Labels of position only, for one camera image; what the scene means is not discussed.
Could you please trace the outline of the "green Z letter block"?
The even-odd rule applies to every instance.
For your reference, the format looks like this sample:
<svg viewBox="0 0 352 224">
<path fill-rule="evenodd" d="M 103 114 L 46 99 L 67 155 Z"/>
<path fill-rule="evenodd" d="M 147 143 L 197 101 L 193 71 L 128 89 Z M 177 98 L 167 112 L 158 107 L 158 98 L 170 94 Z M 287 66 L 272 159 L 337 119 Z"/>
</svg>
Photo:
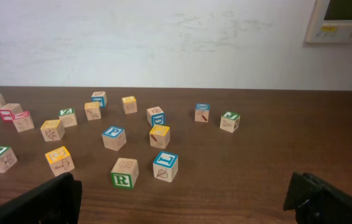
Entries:
<svg viewBox="0 0 352 224">
<path fill-rule="evenodd" d="M 58 117 L 65 128 L 77 125 L 75 110 L 73 108 L 60 110 L 58 112 Z"/>
</svg>

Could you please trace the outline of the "blue L letter block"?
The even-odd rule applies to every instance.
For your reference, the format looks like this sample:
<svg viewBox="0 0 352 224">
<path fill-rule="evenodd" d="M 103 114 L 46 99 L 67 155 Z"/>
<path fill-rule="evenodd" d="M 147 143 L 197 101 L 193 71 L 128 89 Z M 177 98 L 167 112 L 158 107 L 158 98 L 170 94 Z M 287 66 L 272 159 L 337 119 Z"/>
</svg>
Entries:
<svg viewBox="0 0 352 224">
<path fill-rule="evenodd" d="M 172 182 L 178 172 L 178 155 L 160 151 L 153 161 L 154 177 L 166 182 Z"/>
</svg>

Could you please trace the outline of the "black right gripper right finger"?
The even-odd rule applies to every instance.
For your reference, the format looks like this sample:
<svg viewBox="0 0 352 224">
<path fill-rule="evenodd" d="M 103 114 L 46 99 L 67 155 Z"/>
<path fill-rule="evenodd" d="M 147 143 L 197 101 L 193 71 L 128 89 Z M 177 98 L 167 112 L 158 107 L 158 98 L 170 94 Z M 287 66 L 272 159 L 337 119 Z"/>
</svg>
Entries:
<svg viewBox="0 0 352 224">
<path fill-rule="evenodd" d="M 352 197 L 311 173 L 292 174 L 283 210 L 298 224 L 352 224 Z"/>
</svg>

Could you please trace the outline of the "wooden block green R side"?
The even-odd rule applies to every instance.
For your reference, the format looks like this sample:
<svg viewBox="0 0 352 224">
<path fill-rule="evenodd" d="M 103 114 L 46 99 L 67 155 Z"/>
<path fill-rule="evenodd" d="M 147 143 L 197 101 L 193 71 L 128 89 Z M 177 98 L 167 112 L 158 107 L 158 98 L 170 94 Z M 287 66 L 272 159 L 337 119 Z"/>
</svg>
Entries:
<svg viewBox="0 0 352 224">
<path fill-rule="evenodd" d="M 111 170 L 111 180 L 115 187 L 133 189 L 139 175 L 136 159 L 118 158 Z"/>
</svg>

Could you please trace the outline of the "white wall control panel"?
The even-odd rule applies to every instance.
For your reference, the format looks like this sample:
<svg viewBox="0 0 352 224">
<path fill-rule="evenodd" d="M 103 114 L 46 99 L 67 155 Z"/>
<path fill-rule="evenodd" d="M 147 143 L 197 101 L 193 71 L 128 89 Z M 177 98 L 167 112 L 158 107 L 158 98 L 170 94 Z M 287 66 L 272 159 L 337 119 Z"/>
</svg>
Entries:
<svg viewBox="0 0 352 224">
<path fill-rule="evenodd" d="M 352 0 L 316 0 L 304 42 L 347 44 L 352 42 Z"/>
</svg>

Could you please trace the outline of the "yellow top far block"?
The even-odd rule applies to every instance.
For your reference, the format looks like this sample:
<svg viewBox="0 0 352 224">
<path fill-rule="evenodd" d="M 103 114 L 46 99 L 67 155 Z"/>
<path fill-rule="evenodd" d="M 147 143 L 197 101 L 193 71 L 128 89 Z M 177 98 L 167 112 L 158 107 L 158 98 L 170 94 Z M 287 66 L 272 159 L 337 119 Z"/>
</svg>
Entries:
<svg viewBox="0 0 352 224">
<path fill-rule="evenodd" d="M 135 96 L 127 96 L 121 99 L 123 102 L 123 110 L 126 114 L 137 113 L 137 100 Z"/>
</svg>

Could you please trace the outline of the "yellow top bug block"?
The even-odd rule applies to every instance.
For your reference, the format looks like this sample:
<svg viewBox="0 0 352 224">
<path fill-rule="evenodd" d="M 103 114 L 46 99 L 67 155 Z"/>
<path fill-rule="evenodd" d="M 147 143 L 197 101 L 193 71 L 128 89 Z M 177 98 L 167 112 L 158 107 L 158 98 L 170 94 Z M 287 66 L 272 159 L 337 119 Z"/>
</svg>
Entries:
<svg viewBox="0 0 352 224">
<path fill-rule="evenodd" d="M 65 134 L 61 119 L 46 120 L 40 130 L 45 141 L 59 141 Z"/>
</svg>

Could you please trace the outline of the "red I side block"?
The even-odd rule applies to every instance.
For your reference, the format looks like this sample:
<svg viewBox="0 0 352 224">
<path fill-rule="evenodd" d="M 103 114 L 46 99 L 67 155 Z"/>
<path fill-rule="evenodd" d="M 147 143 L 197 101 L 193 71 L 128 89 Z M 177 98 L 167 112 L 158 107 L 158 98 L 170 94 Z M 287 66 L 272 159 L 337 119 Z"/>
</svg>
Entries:
<svg viewBox="0 0 352 224">
<path fill-rule="evenodd" d="M 23 112 L 19 103 L 8 103 L 0 108 L 0 116 L 3 121 L 12 121 L 15 114 Z"/>
</svg>

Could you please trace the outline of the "green J letter block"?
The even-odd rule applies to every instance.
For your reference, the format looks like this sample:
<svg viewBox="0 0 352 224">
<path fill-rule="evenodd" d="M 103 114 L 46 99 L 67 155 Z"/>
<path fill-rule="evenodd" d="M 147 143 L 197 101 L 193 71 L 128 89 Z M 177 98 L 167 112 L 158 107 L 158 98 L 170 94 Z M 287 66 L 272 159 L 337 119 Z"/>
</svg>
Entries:
<svg viewBox="0 0 352 224">
<path fill-rule="evenodd" d="M 227 111 L 221 116 L 220 129 L 233 133 L 237 130 L 240 122 L 240 115 Z"/>
</svg>

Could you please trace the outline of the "yellow umbrella picture block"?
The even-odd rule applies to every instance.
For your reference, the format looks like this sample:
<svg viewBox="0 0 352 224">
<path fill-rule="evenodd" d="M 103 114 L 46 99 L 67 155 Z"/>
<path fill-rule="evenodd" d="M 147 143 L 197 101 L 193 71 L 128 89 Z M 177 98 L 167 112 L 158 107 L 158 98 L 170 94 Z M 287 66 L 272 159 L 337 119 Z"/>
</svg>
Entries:
<svg viewBox="0 0 352 224">
<path fill-rule="evenodd" d="M 71 154 L 65 146 L 46 153 L 45 158 L 55 176 L 70 172 L 75 168 Z"/>
</svg>

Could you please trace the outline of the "blue X letter block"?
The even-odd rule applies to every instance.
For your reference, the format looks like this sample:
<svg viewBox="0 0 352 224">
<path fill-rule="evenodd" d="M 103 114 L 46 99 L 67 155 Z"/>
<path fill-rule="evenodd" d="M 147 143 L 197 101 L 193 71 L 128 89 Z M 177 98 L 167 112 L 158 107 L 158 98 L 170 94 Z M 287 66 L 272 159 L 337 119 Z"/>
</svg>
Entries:
<svg viewBox="0 0 352 224">
<path fill-rule="evenodd" d="M 208 122 L 210 113 L 210 105 L 205 103 L 197 103 L 195 107 L 195 121 Z"/>
</svg>

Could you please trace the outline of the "red V letter block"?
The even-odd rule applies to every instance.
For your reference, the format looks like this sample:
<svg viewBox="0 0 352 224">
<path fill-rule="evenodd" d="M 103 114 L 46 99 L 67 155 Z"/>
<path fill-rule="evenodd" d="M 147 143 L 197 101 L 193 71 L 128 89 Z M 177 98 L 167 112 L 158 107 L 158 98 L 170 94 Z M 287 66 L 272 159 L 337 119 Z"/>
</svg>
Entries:
<svg viewBox="0 0 352 224">
<path fill-rule="evenodd" d="M 14 114 L 12 121 L 18 132 L 34 129 L 34 122 L 29 111 Z"/>
</svg>

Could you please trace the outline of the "blue P letter block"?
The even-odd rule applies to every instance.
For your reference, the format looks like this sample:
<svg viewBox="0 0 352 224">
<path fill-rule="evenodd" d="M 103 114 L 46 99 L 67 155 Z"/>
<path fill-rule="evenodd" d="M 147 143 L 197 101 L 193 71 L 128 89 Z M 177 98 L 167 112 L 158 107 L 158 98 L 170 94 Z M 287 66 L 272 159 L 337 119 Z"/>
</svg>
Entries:
<svg viewBox="0 0 352 224">
<path fill-rule="evenodd" d="M 126 144 L 124 128 L 110 126 L 102 133 L 104 147 L 114 151 L 120 150 Z"/>
</svg>

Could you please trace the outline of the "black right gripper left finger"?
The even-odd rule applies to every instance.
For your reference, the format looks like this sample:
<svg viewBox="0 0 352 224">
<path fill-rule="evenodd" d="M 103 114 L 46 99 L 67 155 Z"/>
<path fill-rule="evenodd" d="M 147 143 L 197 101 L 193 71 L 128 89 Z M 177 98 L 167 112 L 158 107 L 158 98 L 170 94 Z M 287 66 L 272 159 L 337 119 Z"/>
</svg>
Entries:
<svg viewBox="0 0 352 224">
<path fill-rule="evenodd" d="M 0 223 L 78 223 L 82 182 L 69 172 L 0 206 Z"/>
</svg>

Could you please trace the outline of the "yellow K letter block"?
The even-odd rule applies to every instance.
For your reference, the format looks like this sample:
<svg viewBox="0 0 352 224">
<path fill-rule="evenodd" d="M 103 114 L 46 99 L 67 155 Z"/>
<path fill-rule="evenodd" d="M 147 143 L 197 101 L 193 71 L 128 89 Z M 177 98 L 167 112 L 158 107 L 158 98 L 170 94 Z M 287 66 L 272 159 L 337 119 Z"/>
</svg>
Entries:
<svg viewBox="0 0 352 224">
<path fill-rule="evenodd" d="M 170 142 L 170 128 L 155 124 L 149 132 L 150 145 L 160 149 L 165 149 Z"/>
</svg>

